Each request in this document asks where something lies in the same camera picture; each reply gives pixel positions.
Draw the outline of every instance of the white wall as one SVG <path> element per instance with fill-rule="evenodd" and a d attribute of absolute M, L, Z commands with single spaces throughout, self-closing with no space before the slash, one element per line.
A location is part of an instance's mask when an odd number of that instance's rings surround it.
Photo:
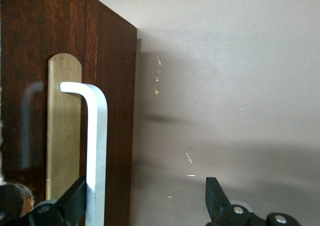
<path fill-rule="evenodd" d="M 132 226 L 204 226 L 209 176 L 318 225 L 320 0 L 101 1 L 141 39 Z"/>

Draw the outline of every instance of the curved metal handle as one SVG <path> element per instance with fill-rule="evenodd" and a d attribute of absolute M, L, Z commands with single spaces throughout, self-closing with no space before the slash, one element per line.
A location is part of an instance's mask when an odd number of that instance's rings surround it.
<path fill-rule="evenodd" d="M 108 106 L 104 93 L 96 86 L 80 82 L 62 82 L 64 93 L 80 94 L 88 108 L 86 157 L 86 226 L 103 226 L 107 166 Z"/>

